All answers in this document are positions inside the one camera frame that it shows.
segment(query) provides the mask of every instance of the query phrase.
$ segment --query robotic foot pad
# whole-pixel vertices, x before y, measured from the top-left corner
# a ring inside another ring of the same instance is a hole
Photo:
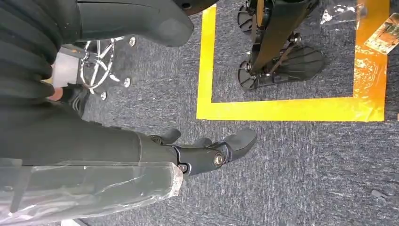
[[[248,72],[248,62],[244,61],[238,71],[240,86],[244,89],[255,89],[286,82],[305,81],[313,78],[324,66],[323,54],[309,46],[294,47],[280,65],[270,72],[278,61],[278,58],[273,60],[271,67],[266,66],[263,72],[255,75]]]

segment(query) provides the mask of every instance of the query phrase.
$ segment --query caster wheel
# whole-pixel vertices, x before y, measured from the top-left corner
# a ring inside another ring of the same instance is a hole
[[[129,86],[132,84],[132,80],[130,78],[125,78],[125,81],[123,82],[123,86],[125,88],[129,88]]]
[[[102,92],[100,95],[101,99],[104,101],[107,98],[107,92]]]
[[[238,69],[238,82],[243,89],[256,89],[256,76],[248,73],[248,62],[244,61],[240,64]]]
[[[135,37],[131,37],[129,40],[129,45],[130,47],[133,47],[136,45],[136,38]]]
[[[251,35],[252,16],[248,13],[246,6],[241,6],[237,14],[237,23],[241,31],[246,35]]]

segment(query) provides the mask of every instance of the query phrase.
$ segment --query gray carpet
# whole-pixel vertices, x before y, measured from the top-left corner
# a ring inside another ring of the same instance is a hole
[[[304,42],[326,54],[325,70],[307,82],[239,89],[236,67],[249,50],[248,37],[235,22],[242,2],[218,4],[214,102],[351,96],[354,31],[348,28],[354,24],[320,27],[320,8],[300,31]],[[91,226],[399,225],[399,201],[371,195],[375,189],[399,196],[398,48],[390,54],[385,122],[203,121],[195,118],[201,17],[192,19],[195,33],[181,48],[142,38],[134,48],[119,43],[115,73],[132,77],[133,87],[109,87],[105,102],[91,97],[85,119],[147,134],[175,127],[183,133],[181,143],[221,139],[250,127],[258,142],[241,161],[186,180],[178,197],[83,221]]]

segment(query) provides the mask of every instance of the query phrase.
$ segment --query yellow taped square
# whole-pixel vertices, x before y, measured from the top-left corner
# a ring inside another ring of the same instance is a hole
[[[202,15],[197,119],[238,121],[383,121],[387,56],[364,45],[389,16],[389,0],[358,0],[367,17],[356,31],[352,97],[212,103],[216,5]]]

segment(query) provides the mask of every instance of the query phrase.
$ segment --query paper label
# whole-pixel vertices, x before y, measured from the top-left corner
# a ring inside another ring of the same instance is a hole
[[[391,52],[399,44],[399,14],[392,14],[365,44],[383,54]]]

